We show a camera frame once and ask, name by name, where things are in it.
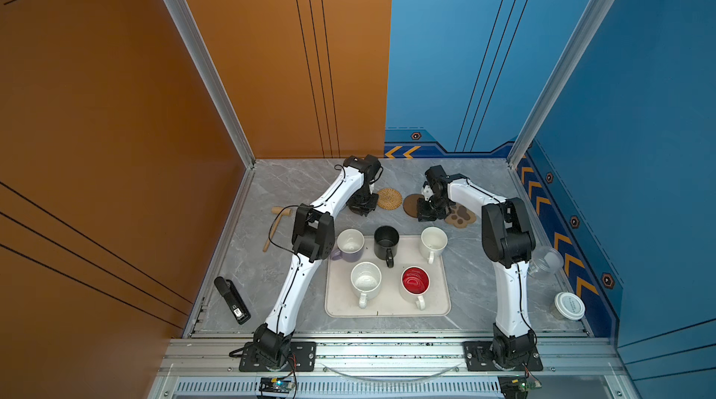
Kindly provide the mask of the cream white mug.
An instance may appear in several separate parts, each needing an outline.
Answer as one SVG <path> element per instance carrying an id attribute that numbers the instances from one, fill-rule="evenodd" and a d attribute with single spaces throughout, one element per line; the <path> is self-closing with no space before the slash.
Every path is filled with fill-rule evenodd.
<path id="1" fill-rule="evenodd" d="M 434 264 L 443 254 L 448 242 L 445 231 L 439 227 L 427 227 L 421 233 L 420 253 L 429 264 Z"/>

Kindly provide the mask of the lavender mug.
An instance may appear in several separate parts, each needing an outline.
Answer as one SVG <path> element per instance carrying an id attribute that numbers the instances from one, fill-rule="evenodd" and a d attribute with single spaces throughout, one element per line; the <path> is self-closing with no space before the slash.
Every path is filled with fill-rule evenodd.
<path id="1" fill-rule="evenodd" d="M 336 241 L 336 248 L 331 253 L 332 260 L 343 260 L 349 263 L 358 262 L 365 249 L 365 236 L 357 229 L 345 229 Z"/>

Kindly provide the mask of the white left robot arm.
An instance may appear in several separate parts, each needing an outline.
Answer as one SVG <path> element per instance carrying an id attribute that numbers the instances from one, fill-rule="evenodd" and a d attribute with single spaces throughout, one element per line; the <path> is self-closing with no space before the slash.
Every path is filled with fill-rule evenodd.
<path id="1" fill-rule="evenodd" d="M 375 211 L 379 196 L 374 184 L 380 179 L 380 160 L 367 155 L 350 156 L 337 166 L 339 175 L 315 201 L 295 206 L 291 236 L 291 263 L 278 298 L 266 320 L 253 335 L 251 349 L 270 369 L 282 368 L 291 357 L 290 343 L 296 319 L 313 276 L 333 252 L 337 234 L 335 218 L 344 208 L 367 216 Z"/>

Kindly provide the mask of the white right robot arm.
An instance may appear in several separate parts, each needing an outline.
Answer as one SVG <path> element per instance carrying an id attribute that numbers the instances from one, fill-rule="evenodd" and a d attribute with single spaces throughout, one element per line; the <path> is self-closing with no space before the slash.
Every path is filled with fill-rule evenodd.
<path id="1" fill-rule="evenodd" d="M 536 239 L 524 201 L 494 194 L 460 173 L 448 175 L 440 165 L 430 167 L 425 177 L 419 220 L 445 219 L 455 203 L 480 217 L 482 248 L 496 277 L 493 363 L 504 370 L 525 367 L 535 353 L 537 335 L 527 304 L 527 275 Z"/>

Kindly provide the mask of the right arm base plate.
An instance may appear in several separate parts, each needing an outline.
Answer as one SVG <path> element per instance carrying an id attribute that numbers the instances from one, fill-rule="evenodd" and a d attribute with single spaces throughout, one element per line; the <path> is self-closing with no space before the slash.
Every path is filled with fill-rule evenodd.
<path id="1" fill-rule="evenodd" d="M 519 356 L 507 357 L 502 361 L 492 350 L 492 342 L 470 340 L 462 343 L 464 361 L 470 372 L 478 371 L 520 371 L 540 372 L 544 370 L 542 358 L 536 349 Z"/>

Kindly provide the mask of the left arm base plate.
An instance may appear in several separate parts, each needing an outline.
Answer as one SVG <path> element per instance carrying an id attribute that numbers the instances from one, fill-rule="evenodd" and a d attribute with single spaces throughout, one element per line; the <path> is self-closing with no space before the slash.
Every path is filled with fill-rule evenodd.
<path id="1" fill-rule="evenodd" d="M 291 342 L 289 357 L 279 365 L 270 365 L 265 357 L 259 355 L 252 343 L 247 343 L 242 348 L 239 371 L 289 373 L 296 369 L 298 372 L 313 372 L 315 361 L 316 343 L 313 341 Z"/>

